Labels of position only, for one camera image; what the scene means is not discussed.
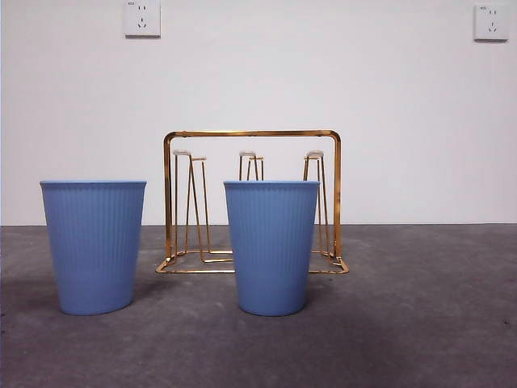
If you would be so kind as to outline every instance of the concrete floor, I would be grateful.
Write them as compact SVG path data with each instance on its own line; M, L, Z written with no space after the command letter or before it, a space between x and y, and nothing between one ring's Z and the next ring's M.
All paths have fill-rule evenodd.
M350 273L311 275L300 313L266 318L238 309L233 275L154 273L148 226L133 304L77 317L59 311L46 229L3 227L3 386L515 387L516 236L344 226Z

